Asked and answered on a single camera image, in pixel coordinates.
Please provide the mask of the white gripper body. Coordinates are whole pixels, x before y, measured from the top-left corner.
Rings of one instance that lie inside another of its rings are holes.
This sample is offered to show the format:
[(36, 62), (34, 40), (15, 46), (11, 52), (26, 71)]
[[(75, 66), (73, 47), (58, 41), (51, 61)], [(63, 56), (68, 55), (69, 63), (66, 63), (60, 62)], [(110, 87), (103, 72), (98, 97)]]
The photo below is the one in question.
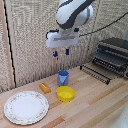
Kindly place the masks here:
[(49, 48), (74, 45), (79, 41), (79, 29), (50, 30), (46, 38), (46, 46)]

